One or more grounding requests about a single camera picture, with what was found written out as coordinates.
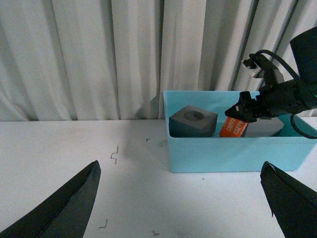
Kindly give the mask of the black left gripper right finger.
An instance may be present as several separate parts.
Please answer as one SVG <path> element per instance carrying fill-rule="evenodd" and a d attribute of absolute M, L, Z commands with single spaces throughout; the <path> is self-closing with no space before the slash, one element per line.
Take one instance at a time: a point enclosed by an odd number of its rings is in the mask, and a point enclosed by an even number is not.
<path fill-rule="evenodd" d="M 261 185 L 272 216 L 286 238 L 317 236 L 317 192 L 266 161 Z"/>

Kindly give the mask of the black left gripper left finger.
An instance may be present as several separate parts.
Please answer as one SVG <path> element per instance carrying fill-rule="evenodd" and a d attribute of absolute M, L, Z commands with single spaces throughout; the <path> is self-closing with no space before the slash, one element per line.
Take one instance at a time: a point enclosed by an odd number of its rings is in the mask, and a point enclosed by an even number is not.
<path fill-rule="evenodd" d="M 28 214 L 2 238 L 82 238 L 96 200 L 101 167 L 94 161 Z"/>

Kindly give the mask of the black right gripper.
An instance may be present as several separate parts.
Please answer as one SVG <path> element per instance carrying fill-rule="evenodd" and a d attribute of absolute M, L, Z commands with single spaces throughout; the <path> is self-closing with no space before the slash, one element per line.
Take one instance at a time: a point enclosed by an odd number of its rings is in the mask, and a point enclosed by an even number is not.
<path fill-rule="evenodd" d="M 253 123 L 258 118 L 275 118 L 306 110 L 307 105 L 301 97 L 300 84 L 296 81 L 287 81 L 261 88 L 255 98 L 252 98 L 249 91 L 240 92 L 238 103 L 226 110 L 225 115 Z"/>

